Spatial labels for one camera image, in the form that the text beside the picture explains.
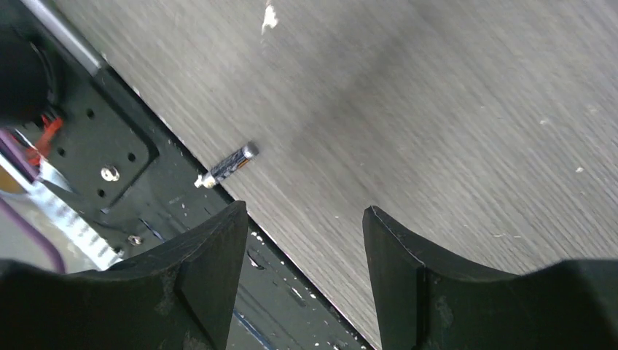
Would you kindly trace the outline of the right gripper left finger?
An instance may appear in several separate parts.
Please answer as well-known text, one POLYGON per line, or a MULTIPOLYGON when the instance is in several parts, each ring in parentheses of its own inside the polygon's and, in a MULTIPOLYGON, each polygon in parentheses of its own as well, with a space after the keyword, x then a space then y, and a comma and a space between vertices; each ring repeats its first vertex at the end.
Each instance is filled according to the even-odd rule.
POLYGON ((248 215, 231 203, 105 271, 57 274, 1 261, 3 349, 224 349, 248 215))

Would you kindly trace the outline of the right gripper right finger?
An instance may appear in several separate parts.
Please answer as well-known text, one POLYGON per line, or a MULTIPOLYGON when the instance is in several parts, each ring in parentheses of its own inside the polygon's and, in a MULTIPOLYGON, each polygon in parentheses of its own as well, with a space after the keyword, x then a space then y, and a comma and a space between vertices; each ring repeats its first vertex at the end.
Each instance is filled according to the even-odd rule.
POLYGON ((457 255, 377 206, 364 245, 384 349, 615 349, 617 261, 516 275, 457 255))

